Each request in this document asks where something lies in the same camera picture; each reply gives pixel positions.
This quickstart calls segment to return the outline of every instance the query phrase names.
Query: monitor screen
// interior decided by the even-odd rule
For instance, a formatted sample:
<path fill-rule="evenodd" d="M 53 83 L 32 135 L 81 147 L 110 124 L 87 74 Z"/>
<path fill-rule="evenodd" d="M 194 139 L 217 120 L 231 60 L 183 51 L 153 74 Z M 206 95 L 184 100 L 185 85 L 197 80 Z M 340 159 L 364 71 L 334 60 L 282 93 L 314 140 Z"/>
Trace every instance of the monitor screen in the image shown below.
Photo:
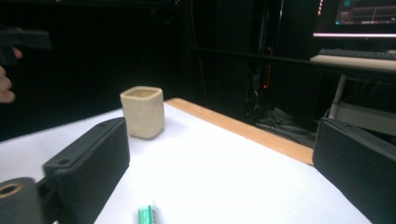
<path fill-rule="evenodd" d="M 318 0 L 314 36 L 396 38 L 396 0 Z"/>

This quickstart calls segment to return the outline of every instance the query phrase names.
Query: green marker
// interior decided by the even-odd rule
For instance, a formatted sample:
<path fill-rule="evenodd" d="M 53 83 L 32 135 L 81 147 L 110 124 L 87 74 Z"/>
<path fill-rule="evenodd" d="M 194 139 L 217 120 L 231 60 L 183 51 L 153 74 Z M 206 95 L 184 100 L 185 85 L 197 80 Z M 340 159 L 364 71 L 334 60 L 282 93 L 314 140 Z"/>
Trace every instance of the green marker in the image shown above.
<path fill-rule="evenodd" d="M 139 224 L 157 224 L 155 207 L 145 205 L 139 208 Z"/>

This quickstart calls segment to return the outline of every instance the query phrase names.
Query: cup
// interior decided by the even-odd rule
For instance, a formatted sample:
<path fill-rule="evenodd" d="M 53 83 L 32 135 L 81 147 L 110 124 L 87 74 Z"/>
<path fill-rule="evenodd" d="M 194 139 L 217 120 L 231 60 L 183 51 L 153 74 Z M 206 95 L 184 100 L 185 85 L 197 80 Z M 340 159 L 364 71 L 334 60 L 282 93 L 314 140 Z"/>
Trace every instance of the cup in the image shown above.
<path fill-rule="evenodd" d="M 120 94 L 120 100 L 129 135 L 150 139 L 163 129 L 165 115 L 162 89 L 148 86 L 132 87 Z"/>

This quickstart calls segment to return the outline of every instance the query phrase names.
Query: black handheld object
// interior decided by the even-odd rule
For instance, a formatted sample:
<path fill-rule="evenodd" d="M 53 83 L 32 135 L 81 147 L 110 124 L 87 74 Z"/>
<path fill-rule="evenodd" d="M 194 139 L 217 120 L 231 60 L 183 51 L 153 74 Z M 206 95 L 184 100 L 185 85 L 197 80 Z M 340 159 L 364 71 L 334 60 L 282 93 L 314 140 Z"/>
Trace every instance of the black handheld object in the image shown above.
<path fill-rule="evenodd" d="M 50 35 L 46 31 L 22 30 L 21 28 L 0 29 L 0 65 L 16 65 L 12 47 L 29 49 L 52 49 Z"/>
<path fill-rule="evenodd" d="M 370 221 L 396 223 L 396 146 L 358 127 L 322 119 L 313 162 Z"/>
<path fill-rule="evenodd" d="M 93 223 L 129 161 L 125 119 L 99 123 L 47 161 L 37 184 L 30 178 L 0 183 L 0 222 Z"/>

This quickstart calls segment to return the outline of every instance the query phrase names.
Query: white desk surface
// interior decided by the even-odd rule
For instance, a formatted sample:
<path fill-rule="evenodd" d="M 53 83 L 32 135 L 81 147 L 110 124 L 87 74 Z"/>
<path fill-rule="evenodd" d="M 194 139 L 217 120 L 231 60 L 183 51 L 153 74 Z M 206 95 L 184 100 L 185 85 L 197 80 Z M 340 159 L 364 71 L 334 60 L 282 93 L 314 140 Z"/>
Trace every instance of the white desk surface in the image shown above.
<path fill-rule="evenodd" d="M 41 165 L 121 110 L 0 143 L 0 182 L 43 177 Z M 165 104 L 152 140 L 129 137 L 130 167 L 96 223 L 137 223 L 155 201 L 159 224 L 370 223 L 314 167 Z"/>

